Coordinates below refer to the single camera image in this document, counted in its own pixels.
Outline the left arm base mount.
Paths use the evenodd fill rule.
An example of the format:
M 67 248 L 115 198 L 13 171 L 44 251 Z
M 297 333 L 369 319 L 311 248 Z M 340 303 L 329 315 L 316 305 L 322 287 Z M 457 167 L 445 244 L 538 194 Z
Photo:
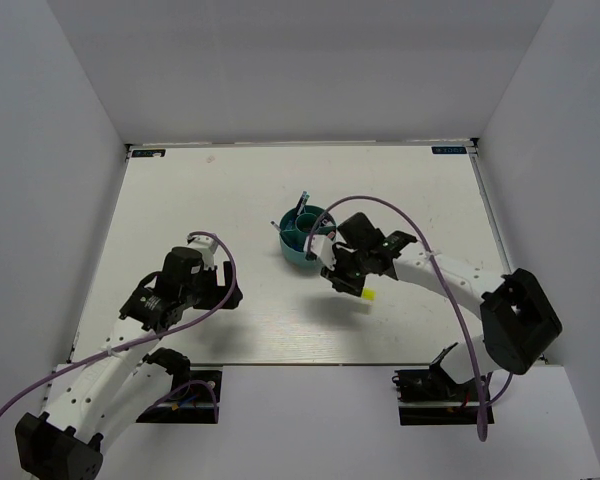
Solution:
M 190 369 L 172 382 L 172 395 L 143 412 L 138 424 L 214 425 L 220 413 L 222 368 Z

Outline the clear blue gel pen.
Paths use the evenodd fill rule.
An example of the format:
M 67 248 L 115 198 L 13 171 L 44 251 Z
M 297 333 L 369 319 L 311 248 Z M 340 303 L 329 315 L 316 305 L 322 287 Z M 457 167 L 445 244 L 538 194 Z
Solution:
M 310 194 L 307 191 L 303 191 L 302 202 L 300 205 L 301 212 L 304 211 L 304 209 L 306 208 L 309 198 L 310 198 Z

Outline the green pen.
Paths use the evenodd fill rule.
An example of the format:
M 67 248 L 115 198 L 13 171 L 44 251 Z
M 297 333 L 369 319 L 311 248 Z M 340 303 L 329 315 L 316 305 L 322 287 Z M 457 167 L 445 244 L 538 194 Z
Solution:
M 306 191 L 303 192 L 303 194 L 301 195 L 299 201 L 297 202 L 296 207 L 294 208 L 294 217 L 297 218 L 303 211 L 305 208 L 305 204 L 308 200 L 308 193 Z

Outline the yellow highlighter marker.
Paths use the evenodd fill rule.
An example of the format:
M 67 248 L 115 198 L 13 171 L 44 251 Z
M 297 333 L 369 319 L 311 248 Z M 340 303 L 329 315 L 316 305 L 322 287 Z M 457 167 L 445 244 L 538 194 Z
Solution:
M 376 298 L 376 292 L 370 288 L 363 288 L 361 290 L 360 298 L 365 301 L 373 302 Z

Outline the green highlighter marker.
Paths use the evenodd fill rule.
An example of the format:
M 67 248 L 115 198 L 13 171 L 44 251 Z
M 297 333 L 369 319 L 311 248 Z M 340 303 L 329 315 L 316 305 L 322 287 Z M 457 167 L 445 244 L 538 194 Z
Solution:
M 326 236 L 333 236 L 335 234 L 336 231 L 336 222 L 333 219 L 332 216 L 330 215 L 325 215 L 321 220 L 320 223 L 318 224 L 318 227 L 316 229 L 316 234 L 317 235 L 326 235 Z

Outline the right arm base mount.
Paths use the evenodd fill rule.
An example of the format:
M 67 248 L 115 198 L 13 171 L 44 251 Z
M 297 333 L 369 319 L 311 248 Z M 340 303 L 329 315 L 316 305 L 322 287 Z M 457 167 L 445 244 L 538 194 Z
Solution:
M 426 368 L 395 370 L 401 426 L 464 426 L 478 422 L 479 399 L 474 380 L 448 387 L 434 381 Z

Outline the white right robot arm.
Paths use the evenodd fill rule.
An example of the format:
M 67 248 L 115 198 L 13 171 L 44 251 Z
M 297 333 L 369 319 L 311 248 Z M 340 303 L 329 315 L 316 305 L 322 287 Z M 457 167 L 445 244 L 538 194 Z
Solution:
M 443 398 L 457 397 L 477 373 L 525 374 L 563 331 L 531 272 L 492 273 L 429 252 L 411 234 L 383 234 L 363 213 L 305 245 L 340 293 L 363 297 L 367 276 L 387 276 L 439 294 L 480 320 L 480 334 L 447 347 L 429 366 L 432 388 Z

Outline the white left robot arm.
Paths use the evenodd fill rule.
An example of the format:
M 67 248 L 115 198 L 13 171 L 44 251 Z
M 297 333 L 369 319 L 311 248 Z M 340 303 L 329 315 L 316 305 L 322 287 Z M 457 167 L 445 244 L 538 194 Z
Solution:
M 225 282 L 217 281 L 214 254 L 220 246 L 217 238 L 197 232 L 139 282 L 97 360 L 85 364 L 41 414 L 17 423 L 23 470 L 38 479 L 94 479 L 106 452 L 141 414 L 189 392 L 188 358 L 158 343 L 182 329 L 188 309 L 210 314 L 239 305 L 232 260 L 223 264 Z

